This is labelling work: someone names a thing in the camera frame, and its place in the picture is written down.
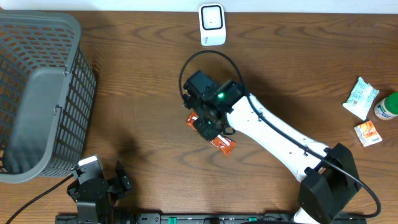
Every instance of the orange packet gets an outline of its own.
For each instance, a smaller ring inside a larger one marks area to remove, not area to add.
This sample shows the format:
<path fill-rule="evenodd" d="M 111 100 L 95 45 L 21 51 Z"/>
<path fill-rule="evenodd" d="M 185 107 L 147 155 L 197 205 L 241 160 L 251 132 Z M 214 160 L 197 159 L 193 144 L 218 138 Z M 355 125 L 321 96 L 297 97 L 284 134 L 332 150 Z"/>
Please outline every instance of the orange packet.
<path fill-rule="evenodd" d="M 358 125 L 354 128 L 356 135 L 358 135 L 364 147 L 370 146 L 372 144 L 382 141 L 379 133 L 377 133 L 372 121 L 367 121 L 363 124 Z"/>
<path fill-rule="evenodd" d="M 198 118 L 199 118 L 199 116 L 195 112 L 192 112 L 191 115 L 187 119 L 187 125 L 189 125 L 191 128 L 196 130 L 196 128 L 193 126 L 193 123 Z M 210 142 L 212 145 L 218 147 L 227 156 L 230 154 L 230 152 L 236 145 L 236 142 L 234 140 L 231 140 L 231 139 L 223 136 L 222 134 L 217 135 L 217 137 L 215 139 L 211 140 Z"/>

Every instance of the laundry basket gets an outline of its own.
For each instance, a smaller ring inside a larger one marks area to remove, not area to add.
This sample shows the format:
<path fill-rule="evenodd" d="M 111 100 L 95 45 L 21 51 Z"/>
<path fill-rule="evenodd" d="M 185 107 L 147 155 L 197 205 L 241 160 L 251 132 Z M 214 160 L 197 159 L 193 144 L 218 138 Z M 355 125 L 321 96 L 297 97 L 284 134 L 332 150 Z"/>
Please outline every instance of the laundry basket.
<path fill-rule="evenodd" d="M 80 160 L 97 83 L 80 33 L 67 14 L 0 11 L 0 182 L 66 176 Z"/>

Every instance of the wood grain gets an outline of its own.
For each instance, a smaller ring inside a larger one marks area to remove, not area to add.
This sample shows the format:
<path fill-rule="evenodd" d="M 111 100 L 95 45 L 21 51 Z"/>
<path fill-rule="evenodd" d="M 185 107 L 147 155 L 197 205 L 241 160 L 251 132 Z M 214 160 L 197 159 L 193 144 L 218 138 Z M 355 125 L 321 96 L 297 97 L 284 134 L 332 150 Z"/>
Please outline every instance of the wood grain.
<path fill-rule="evenodd" d="M 227 41 L 202 47 L 196 13 L 69 12 L 83 29 L 81 45 L 99 73 L 85 156 L 102 158 L 107 177 L 117 160 L 135 190 L 119 205 L 164 213 L 263 213 L 299 208 L 297 183 L 272 155 L 242 134 L 229 157 L 186 124 L 177 76 L 191 54 L 216 49 L 239 66 L 251 91 L 302 133 L 349 147 L 360 177 L 379 196 L 380 217 L 398 212 L 398 120 L 370 111 L 383 141 L 362 147 L 353 127 L 362 121 L 342 107 L 359 76 L 380 90 L 376 101 L 398 91 L 398 16 L 349 14 L 228 13 Z M 200 56 L 185 78 L 204 70 L 219 82 L 237 78 L 214 55 Z M 0 223 L 60 179 L 0 184 Z M 27 208 L 14 223 L 53 223 L 76 212 L 67 184 Z M 347 211 L 371 213 L 364 190 Z"/>

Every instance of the small packet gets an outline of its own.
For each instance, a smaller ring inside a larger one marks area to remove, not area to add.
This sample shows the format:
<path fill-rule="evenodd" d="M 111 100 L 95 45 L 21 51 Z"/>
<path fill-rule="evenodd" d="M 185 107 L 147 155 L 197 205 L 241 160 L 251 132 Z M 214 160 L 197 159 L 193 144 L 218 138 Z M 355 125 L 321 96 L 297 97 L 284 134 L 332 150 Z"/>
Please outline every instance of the small packet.
<path fill-rule="evenodd" d="M 366 115 L 368 115 L 373 100 L 379 92 L 379 90 L 376 90 L 359 77 L 347 102 L 343 103 L 343 106 L 364 121 L 366 120 Z"/>
<path fill-rule="evenodd" d="M 377 133 L 376 128 L 374 127 L 372 121 L 367 121 L 363 124 L 360 124 L 357 127 L 355 127 L 354 130 L 364 147 L 382 141 L 382 138 L 379 135 L 379 133 Z"/>
<path fill-rule="evenodd" d="M 193 123 L 198 118 L 199 118 L 199 116 L 195 112 L 192 112 L 191 115 L 187 119 L 187 125 L 189 125 L 191 128 L 196 130 L 196 128 L 193 126 Z M 211 140 L 210 142 L 212 145 L 218 147 L 227 156 L 230 154 L 230 152 L 236 145 L 236 142 L 234 140 L 231 140 L 231 139 L 223 136 L 222 134 L 217 135 L 217 137 L 215 139 Z"/>

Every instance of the white background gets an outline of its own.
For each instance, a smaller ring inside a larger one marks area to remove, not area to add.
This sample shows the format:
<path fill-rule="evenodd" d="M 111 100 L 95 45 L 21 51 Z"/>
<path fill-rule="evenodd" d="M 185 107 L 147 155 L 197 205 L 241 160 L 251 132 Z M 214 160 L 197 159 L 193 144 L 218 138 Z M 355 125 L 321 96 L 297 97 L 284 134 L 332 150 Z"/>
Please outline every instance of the white background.
<path fill-rule="evenodd" d="M 218 2 L 226 12 L 398 13 L 398 0 L 0 0 L 3 9 L 197 11 Z"/>

